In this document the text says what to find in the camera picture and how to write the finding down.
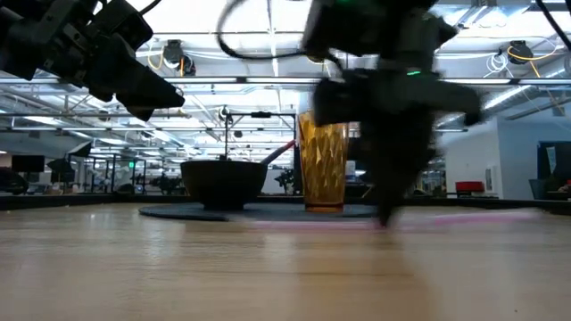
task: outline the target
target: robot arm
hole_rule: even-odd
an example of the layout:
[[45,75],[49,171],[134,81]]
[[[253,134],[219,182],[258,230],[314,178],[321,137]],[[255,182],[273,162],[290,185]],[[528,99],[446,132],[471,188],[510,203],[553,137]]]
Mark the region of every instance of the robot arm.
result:
[[98,1],[0,0],[0,70],[28,80],[47,71],[102,101],[115,95],[142,120],[182,106],[176,88],[135,58],[153,36],[142,14],[112,0],[93,15]]

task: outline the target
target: textured glass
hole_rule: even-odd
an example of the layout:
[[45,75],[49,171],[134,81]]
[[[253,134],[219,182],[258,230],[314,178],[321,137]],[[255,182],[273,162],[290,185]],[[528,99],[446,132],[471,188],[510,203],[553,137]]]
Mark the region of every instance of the textured glass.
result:
[[299,115],[299,127],[305,209],[343,210],[348,125],[317,128],[308,111]]

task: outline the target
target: black cable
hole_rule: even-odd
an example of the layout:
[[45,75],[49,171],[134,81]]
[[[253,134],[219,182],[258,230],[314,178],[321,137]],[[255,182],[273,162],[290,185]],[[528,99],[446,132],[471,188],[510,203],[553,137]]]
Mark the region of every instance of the black cable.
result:
[[[234,0],[232,3],[230,3],[229,5],[227,5],[224,8],[224,10],[222,11],[222,14],[220,15],[220,18],[218,20],[218,24],[216,26],[216,40],[218,42],[218,45],[220,46],[220,49],[224,52],[224,54],[227,54],[230,57],[234,57],[237,59],[255,60],[255,61],[264,61],[264,60],[272,60],[272,59],[279,59],[279,58],[292,58],[292,57],[297,57],[297,56],[303,56],[306,54],[303,50],[295,50],[291,53],[281,53],[281,54],[276,54],[276,55],[266,55],[266,56],[263,56],[263,55],[247,55],[247,54],[243,54],[243,53],[238,53],[236,50],[230,48],[230,46],[222,38],[222,35],[223,35],[222,30],[224,29],[224,24],[226,24],[226,21],[228,20],[228,17],[230,16],[230,14],[237,7],[244,4],[244,2],[246,2],[246,1],[247,0]],[[339,59],[337,59],[337,57],[335,57],[331,53],[329,53],[327,55],[326,59],[333,62],[339,70],[343,70],[343,66],[341,64],[341,61],[339,61]]]
[[555,22],[555,20],[553,19],[553,16],[551,16],[550,11],[547,10],[547,7],[543,3],[543,0],[535,0],[535,2],[537,3],[537,6],[542,10],[543,15],[545,16],[545,19],[547,19],[547,21],[550,23],[551,27],[555,30],[557,35],[561,38],[561,41],[563,41],[563,43],[567,47],[567,50],[571,51],[571,41],[569,41],[569,38],[567,37],[565,32],[561,29],[561,27],[557,24],[557,22]]
[[162,0],[153,0],[149,5],[147,5],[143,10],[141,10],[139,13],[141,13],[141,15],[145,15],[148,12],[150,12],[152,9],[154,9],[155,6],[157,6],[157,4],[159,4]]

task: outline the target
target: dark round mat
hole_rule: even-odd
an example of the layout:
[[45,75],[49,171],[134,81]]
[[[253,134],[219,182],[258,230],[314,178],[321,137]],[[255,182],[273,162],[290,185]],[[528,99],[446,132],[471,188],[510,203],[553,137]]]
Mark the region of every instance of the dark round mat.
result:
[[308,213],[302,204],[253,203],[246,204],[240,211],[206,211],[202,204],[184,203],[144,207],[141,215],[154,218],[188,219],[214,222],[228,222],[237,218],[249,218],[259,221],[286,222],[331,222],[352,221],[371,218],[374,206],[345,205],[340,213]]

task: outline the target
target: black bowl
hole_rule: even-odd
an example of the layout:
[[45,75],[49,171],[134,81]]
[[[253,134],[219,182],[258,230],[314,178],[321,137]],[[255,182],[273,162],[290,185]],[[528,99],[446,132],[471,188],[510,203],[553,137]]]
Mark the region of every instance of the black bowl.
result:
[[205,210],[242,210],[261,192],[268,166],[249,161],[191,160],[180,164],[186,191]]

